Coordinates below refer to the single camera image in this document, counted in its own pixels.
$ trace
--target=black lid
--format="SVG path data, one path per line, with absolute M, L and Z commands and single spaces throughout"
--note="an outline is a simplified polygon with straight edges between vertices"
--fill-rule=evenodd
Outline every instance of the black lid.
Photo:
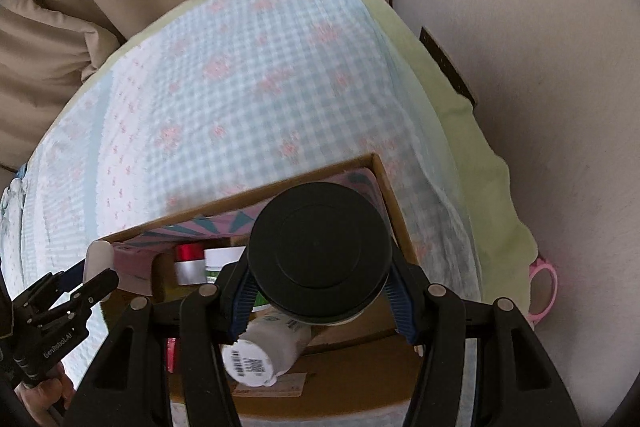
M 276 308 L 310 324 L 355 316 L 380 293 L 391 237 L 364 197 L 333 183 L 308 183 L 270 201 L 255 221 L 249 269 Z

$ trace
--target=paper label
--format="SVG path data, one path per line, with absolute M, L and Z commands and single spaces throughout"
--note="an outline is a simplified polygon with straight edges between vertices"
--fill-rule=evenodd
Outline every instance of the paper label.
M 281 375 L 271 387 L 248 387 L 241 383 L 233 391 L 233 396 L 247 398 L 296 398 L 302 395 L 306 373 Z

